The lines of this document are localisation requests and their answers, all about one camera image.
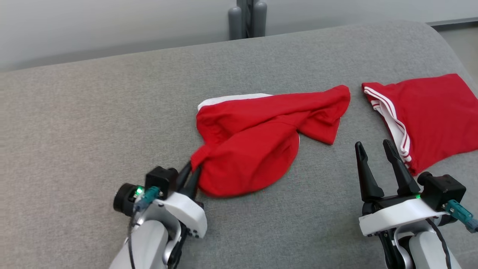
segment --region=red garment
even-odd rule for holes
[[[478,149],[478,100],[457,74],[397,84],[363,83],[412,175]]]
[[[273,184],[297,155],[297,131],[332,144],[349,102],[348,88],[341,85],[203,106],[196,120],[205,145],[191,157],[193,169],[202,167],[199,187],[230,197]]]

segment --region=green light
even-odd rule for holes
[[[138,188],[136,189],[136,196],[139,196],[142,193],[143,193],[143,187],[138,186]]]

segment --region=cable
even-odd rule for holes
[[[133,229],[134,213],[135,210],[133,209],[133,215],[131,215],[130,224],[128,226],[128,252],[130,253],[131,269],[136,269],[134,266],[133,250],[131,249],[131,230]]]
[[[436,225],[433,221],[431,221],[430,219],[426,219],[426,221],[433,228],[433,230],[436,232],[436,235],[438,236],[438,239],[440,239],[440,241],[442,242],[443,252],[445,252],[446,267],[448,269],[451,269],[450,253],[448,252],[448,247],[446,246],[446,242],[445,242],[445,239],[443,238],[442,233],[440,232],[438,227],[436,227]]]

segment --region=folded red cloth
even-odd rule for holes
[[[362,84],[412,175],[478,149],[478,100],[457,74]]]
[[[325,92],[219,101],[200,105],[197,129],[205,145],[191,163],[193,170],[201,165],[199,187],[204,193],[230,197],[261,190],[282,177],[297,155],[297,131],[332,144],[350,93],[340,85]]]

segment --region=floor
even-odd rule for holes
[[[478,27],[438,31],[478,84]]]

